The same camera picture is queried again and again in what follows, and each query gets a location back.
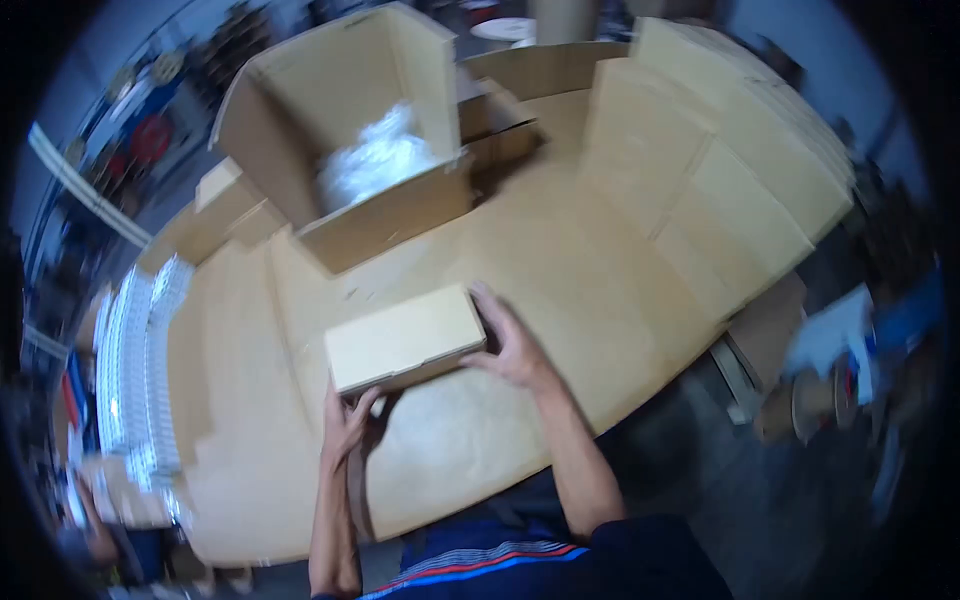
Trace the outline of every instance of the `wall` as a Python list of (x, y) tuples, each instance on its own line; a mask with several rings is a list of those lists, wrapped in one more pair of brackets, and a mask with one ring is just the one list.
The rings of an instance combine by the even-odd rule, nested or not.
[[(803, 96), (831, 125), (846, 118), (856, 135), (854, 149), (867, 152), (897, 96), (870, 47), (830, 0), (736, 0), (727, 15), (731, 34), (757, 48), (766, 36), (805, 68)], [(918, 202), (928, 200), (923, 160), (906, 115), (876, 161), (885, 180), (902, 178)]]
[[(77, 136), (114, 73), (144, 47), (154, 30), (176, 15), (175, 24), (164, 27), (156, 36), (155, 44), (161, 49), (171, 49), (191, 36), (206, 39), (236, 1), (109, 0), (90, 20), (49, 83), (35, 120), (62, 151)], [(250, 4), (261, 6), (268, 4), (268, 0), (252, 0)], [(279, 29), (277, 33), (288, 35), (302, 17), (302, 2), (276, 0), (270, 4), (271, 18)], [(10, 226), (21, 236), (21, 249), (25, 251), (51, 176), (26, 140), (18, 152), (16, 169)], [(44, 235), (44, 240), (48, 239), (57, 243), (56, 239)]]

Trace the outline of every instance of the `forearm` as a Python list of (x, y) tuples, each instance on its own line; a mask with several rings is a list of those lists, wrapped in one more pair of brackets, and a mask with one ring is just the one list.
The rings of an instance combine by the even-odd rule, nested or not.
[(625, 518), (613, 471), (562, 380), (550, 377), (534, 390), (534, 401), (570, 533), (585, 540), (600, 525)]
[(350, 519), (346, 457), (321, 459), (309, 571), (311, 596), (326, 593), (338, 598), (355, 598), (360, 595), (362, 586)]
[(100, 513), (97, 512), (97, 505), (93, 501), (93, 493), (81, 479), (76, 479), (77, 496), (80, 497), (81, 504), (84, 505), (86, 514), (86, 523), (89, 525), (90, 534), (86, 537), (86, 544), (90, 549), (90, 554), (98, 563), (112, 563), (119, 558), (119, 551), (116, 543), (113, 542), (113, 536), (109, 529), (100, 519)]

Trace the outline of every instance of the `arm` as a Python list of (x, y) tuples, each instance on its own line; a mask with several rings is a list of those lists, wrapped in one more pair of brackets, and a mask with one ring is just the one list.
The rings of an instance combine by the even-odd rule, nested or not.
[(586, 540), (600, 525), (626, 518), (613, 471), (540, 345), (486, 285), (474, 284), (471, 293), (499, 337), (502, 350), (497, 356), (472, 354), (462, 363), (503, 377), (533, 394), (570, 533)]
[(320, 490), (310, 540), (310, 596), (355, 598), (362, 589), (356, 537), (347, 496), (347, 456), (360, 443), (373, 402), (380, 391), (368, 390), (350, 411), (333, 388), (324, 408), (324, 446), (320, 455)]
[(100, 513), (97, 512), (97, 506), (93, 502), (93, 494), (90, 492), (90, 488), (79, 473), (74, 473), (73, 480), (76, 484), (77, 496), (80, 497), (80, 502), (84, 505), (86, 522), (90, 525), (90, 534), (86, 536), (86, 546), (90, 549), (93, 560), (98, 564), (116, 563), (120, 559), (120, 553), (109, 529), (100, 519)]

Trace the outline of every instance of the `concrete floor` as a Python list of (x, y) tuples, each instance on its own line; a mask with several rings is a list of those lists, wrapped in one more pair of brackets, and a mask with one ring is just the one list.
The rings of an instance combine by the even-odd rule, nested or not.
[[(510, 14), (511, 7), (505, 7)], [(516, 7), (516, 14), (522, 8)], [(442, 22), (460, 34), (461, 59), (485, 50), (459, 18)], [(164, 183), (137, 222), (156, 233), (193, 198), (203, 175), (220, 159), (198, 151), (174, 179)], [(105, 272), (124, 274), (138, 250), (122, 243)], [(832, 237), (798, 269), (810, 290), (808, 311), (848, 291), (856, 270), (842, 236)], [(731, 424), (725, 407), (730, 391), (709, 356), (701, 357), (666, 389), (600, 438), (624, 491), (631, 515), (685, 516), (726, 579), (733, 595), (791, 598), (807, 595), (811, 575), (831, 539), (857, 531), (872, 486), (868, 423), (843, 434), (825, 430), (804, 448), (799, 443), (763, 446), (750, 426)], [(520, 488), (555, 493), (550, 469)], [(362, 548), (365, 588), (396, 575), (399, 540)], [(305, 598), (306, 562), (255, 571), (251, 599)], [(226, 585), (219, 598), (234, 597)]]

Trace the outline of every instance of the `person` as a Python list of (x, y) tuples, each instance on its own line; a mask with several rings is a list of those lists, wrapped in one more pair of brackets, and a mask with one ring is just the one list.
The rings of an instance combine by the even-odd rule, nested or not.
[(84, 477), (75, 471), (73, 481), (87, 527), (78, 527), (67, 512), (57, 529), (57, 545), (64, 558), (88, 575), (107, 575), (116, 568), (119, 580), (129, 585), (161, 581), (162, 530), (131, 530), (120, 523), (104, 523)]
[[(408, 545), (400, 574), (364, 598), (732, 598), (682, 518), (627, 518), (610, 466), (539, 344), (488, 286), (476, 283), (470, 291), (501, 350), (472, 354), (462, 365), (530, 392), (569, 533), (551, 534), (533, 521), (527, 527), (485, 521), (480, 530), (453, 523), (441, 535), (428, 531), (421, 551)], [(346, 462), (379, 395), (367, 391), (350, 411), (332, 388), (326, 394), (309, 559), (314, 600), (361, 593)]]

